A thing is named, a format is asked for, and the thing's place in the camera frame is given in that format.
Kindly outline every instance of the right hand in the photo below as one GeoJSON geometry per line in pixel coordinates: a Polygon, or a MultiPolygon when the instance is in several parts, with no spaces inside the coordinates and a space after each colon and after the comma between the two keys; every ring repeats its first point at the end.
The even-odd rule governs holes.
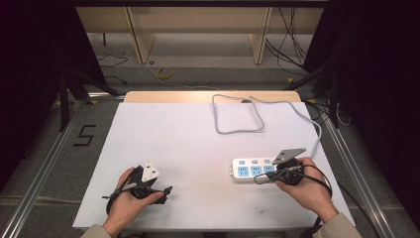
{"type": "MultiPolygon", "coordinates": [[[[298,161],[301,162],[303,166],[308,165],[316,167],[315,163],[310,158],[301,158],[298,159],[298,161]]],[[[305,167],[304,172],[307,176],[325,182],[322,174],[314,168],[305,167]]],[[[330,198],[328,190],[316,181],[303,178],[298,185],[287,185],[279,180],[276,181],[275,184],[281,190],[292,196],[301,206],[319,215],[324,223],[339,213],[330,198]]]]}

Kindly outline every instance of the floor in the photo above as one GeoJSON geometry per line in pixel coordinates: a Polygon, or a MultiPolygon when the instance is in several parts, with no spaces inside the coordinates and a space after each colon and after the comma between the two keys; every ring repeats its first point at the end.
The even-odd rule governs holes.
{"type": "MultiPolygon", "coordinates": [[[[102,37],[102,34],[89,34],[99,63],[103,65],[108,84],[122,92],[185,89],[179,84],[206,85],[218,89],[281,90],[288,84],[289,79],[297,80],[302,77],[294,73],[302,71],[293,64],[281,64],[281,67],[292,72],[279,69],[276,57],[268,51],[264,52],[262,64],[254,64],[252,49],[246,35],[159,35],[146,64],[138,64],[130,36],[107,34],[107,46],[103,46],[102,37]],[[171,84],[157,81],[150,68],[171,68],[171,84]]],[[[278,46],[282,37],[269,36],[269,39],[278,46]]],[[[304,51],[307,51],[310,40],[311,36],[299,36],[299,43],[304,51]]],[[[287,55],[295,56],[291,42],[287,42],[283,50],[287,55]]],[[[313,82],[306,84],[298,89],[298,93],[302,98],[309,97],[312,86],[313,82]]],[[[87,89],[92,93],[100,92],[91,86],[87,86],[87,89]]],[[[28,157],[22,161],[0,193],[1,230],[7,228],[9,220],[16,215],[22,201],[32,194],[35,197],[33,203],[20,214],[22,226],[17,229],[18,237],[79,237],[83,233],[71,227],[72,221],[95,168],[115,110],[121,101],[122,98],[98,97],[86,103],[71,100],[70,97],[72,124],[65,134],[58,132],[59,106],[56,104],[52,107],[36,143],[28,152],[28,157]],[[88,147],[74,147],[74,144],[86,142],[78,137],[83,125],[95,125],[85,130],[86,133],[94,135],[94,138],[88,147]],[[40,173],[41,168],[46,168],[44,174],[40,173]],[[39,185],[38,191],[32,191],[35,184],[39,185]]],[[[318,113],[312,107],[308,107],[308,110],[314,117],[318,113]]],[[[420,237],[419,231],[371,161],[357,128],[351,123],[345,126],[349,120],[346,116],[343,120],[340,129],[334,130],[329,120],[322,116],[318,119],[323,123],[325,132],[321,143],[337,181],[363,208],[370,210],[377,205],[377,214],[385,217],[386,225],[390,229],[390,235],[387,237],[420,237]],[[344,141],[337,140],[336,137],[343,137],[344,141]],[[346,145],[348,151],[343,152],[338,145],[346,145]],[[359,173],[352,173],[353,164],[347,162],[349,158],[359,173]],[[360,184],[367,186],[367,192],[361,192],[360,184]]],[[[356,203],[345,193],[344,196],[361,234],[364,237],[375,237],[356,203]]],[[[228,237],[299,237],[300,232],[230,233],[228,237]]],[[[202,234],[150,233],[148,237],[192,238],[202,237],[202,234]]]]}

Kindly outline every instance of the white power strip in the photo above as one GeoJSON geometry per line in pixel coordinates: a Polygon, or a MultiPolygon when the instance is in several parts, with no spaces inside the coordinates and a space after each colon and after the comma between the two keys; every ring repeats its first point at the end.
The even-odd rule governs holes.
{"type": "MultiPolygon", "coordinates": [[[[231,176],[237,182],[255,182],[254,177],[274,172],[276,170],[272,161],[275,158],[243,158],[232,161],[231,176]]],[[[256,178],[257,181],[267,181],[266,176],[256,178]]]]}

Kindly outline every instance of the white table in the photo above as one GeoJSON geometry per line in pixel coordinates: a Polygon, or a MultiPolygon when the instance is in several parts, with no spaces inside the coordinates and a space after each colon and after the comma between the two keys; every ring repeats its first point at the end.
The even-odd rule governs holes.
{"type": "MultiPolygon", "coordinates": [[[[241,93],[258,97],[257,92],[241,93]]],[[[308,115],[303,103],[294,104],[308,115]]],[[[166,204],[148,207],[127,229],[267,231],[313,225],[316,215],[275,184],[236,183],[229,174],[235,158],[274,158],[280,150],[302,147],[307,149],[302,157],[311,153],[314,126],[288,104],[260,103],[257,108],[265,122],[263,133],[220,135],[210,103],[121,103],[73,227],[102,224],[107,199],[101,196],[113,192],[126,168],[146,161],[161,172],[153,188],[173,185],[173,190],[166,204]]],[[[249,103],[219,103],[217,110],[222,130],[256,127],[249,103]]],[[[353,221],[321,145],[314,161],[332,183],[336,206],[353,221]]]]}

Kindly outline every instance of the gray floor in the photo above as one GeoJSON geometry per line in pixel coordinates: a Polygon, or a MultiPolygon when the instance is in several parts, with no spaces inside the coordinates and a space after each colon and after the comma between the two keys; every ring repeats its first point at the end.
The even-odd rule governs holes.
{"type": "MultiPolygon", "coordinates": [[[[117,55],[128,60],[115,67],[103,67],[106,76],[118,76],[128,81],[123,84],[115,77],[107,77],[109,85],[119,91],[130,90],[193,90],[181,86],[165,85],[157,81],[149,67],[170,67],[173,77],[168,83],[188,86],[211,86],[218,89],[238,90],[281,90],[287,85],[288,78],[300,76],[284,72],[278,68],[276,59],[268,52],[264,53],[262,64],[255,65],[251,47],[245,35],[162,35],[155,41],[149,63],[139,65],[132,50],[131,40],[126,35],[110,35],[107,47],[102,46],[102,35],[89,36],[98,57],[117,55]]],[[[271,36],[276,42],[278,36],[271,36]]],[[[307,48],[310,36],[302,36],[302,45],[307,48]]],[[[112,65],[121,59],[106,58],[103,65],[112,65]]],[[[285,68],[292,68],[284,63],[285,68]]],[[[310,96],[313,83],[299,88],[301,97],[310,96]]],[[[121,100],[99,99],[93,103],[76,102],[70,107],[80,108],[73,126],[66,137],[60,153],[53,164],[39,197],[20,230],[19,237],[79,237],[82,232],[71,227],[78,207],[93,174],[102,146],[105,142],[113,116],[121,100]],[[78,138],[83,125],[96,125],[87,128],[85,133],[94,135],[89,147],[74,147],[86,139],[78,138]]],[[[308,108],[310,113],[316,111],[308,108]]],[[[37,176],[37,172],[49,155],[59,128],[59,107],[55,105],[38,135],[28,157],[22,161],[0,194],[0,229],[3,230],[8,220],[20,204],[22,196],[37,176]]],[[[323,124],[322,146],[333,168],[336,179],[363,205],[357,188],[349,176],[331,135],[323,124]]],[[[369,188],[383,210],[395,237],[420,237],[418,230],[408,217],[397,197],[389,188],[380,171],[374,166],[368,150],[358,130],[350,124],[341,126],[340,133],[345,137],[355,160],[357,161],[369,188]]],[[[355,203],[344,193],[346,202],[357,221],[357,228],[364,237],[374,237],[362,213],[355,203]]],[[[301,231],[287,231],[287,237],[299,237],[301,231]]],[[[278,233],[253,234],[254,237],[281,237],[278,233]]],[[[199,233],[151,234],[150,237],[201,237],[199,233]]],[[[250,237],[244,234],[230,234],[229,237],[250,237]]]]}

